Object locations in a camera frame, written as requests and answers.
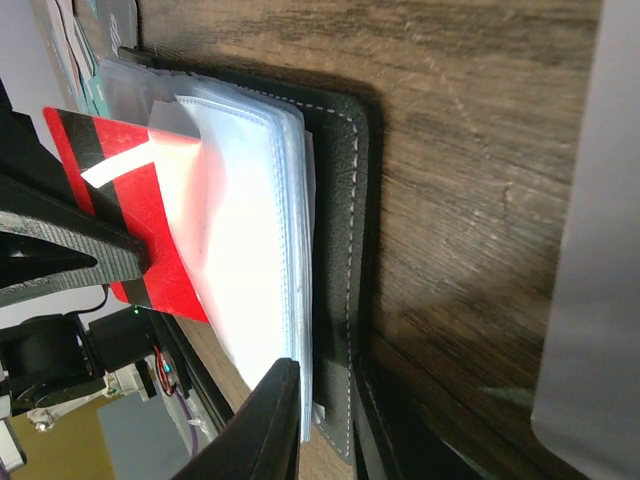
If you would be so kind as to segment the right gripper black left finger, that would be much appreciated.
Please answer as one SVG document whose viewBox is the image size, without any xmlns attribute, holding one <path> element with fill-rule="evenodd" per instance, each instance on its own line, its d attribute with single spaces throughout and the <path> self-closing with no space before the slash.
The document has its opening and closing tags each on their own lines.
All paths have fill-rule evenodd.
<svg viewBox="0 0 640 480">
<path fill-rule="evenodd" d="M 177 479 L 296 479 L 299 470 L 300 367 L 274 362 L 222 433 Z"/>
</svg>

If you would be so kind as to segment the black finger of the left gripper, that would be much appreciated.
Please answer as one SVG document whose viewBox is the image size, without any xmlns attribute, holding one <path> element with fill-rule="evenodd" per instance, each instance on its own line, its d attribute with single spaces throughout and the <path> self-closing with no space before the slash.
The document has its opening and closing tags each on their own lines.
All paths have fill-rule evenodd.
<svg viewBox="0 0 640 480">
<path fill-rule="evenodd" d="M 137 280 L 150 266 L 143 244 L 76 207 L 1 177 L 1 305 Z"/>
</svg>

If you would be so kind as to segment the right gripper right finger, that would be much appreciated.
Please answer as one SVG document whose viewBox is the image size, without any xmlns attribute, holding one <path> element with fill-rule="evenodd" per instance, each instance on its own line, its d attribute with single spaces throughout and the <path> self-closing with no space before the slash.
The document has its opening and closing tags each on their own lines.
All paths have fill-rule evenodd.
<svg viewBox="0 0 640 480">
<path fill-rule="evenodd" d="M 411 407 L 403 388 L 375 365 L 353 366 L 356 479 L 478 479 Z"/>
</svg>

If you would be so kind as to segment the black leather card holder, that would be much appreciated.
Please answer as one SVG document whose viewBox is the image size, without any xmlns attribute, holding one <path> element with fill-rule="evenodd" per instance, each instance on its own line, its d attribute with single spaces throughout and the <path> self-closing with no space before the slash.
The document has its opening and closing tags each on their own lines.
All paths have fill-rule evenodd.
<svg viewBox="0 0 640 480">
<path fill-rule="evenodd" d="M 225 353 L 255 388 L 280 357 L 301 370 L 301 437 L 353 455 L 370 128 L 354 98 L 231 70 L 107 59 L 110 116 L 143 142 L 107 154 L 94 186 L 149 172 L 176 263 Z"/>
</svg>

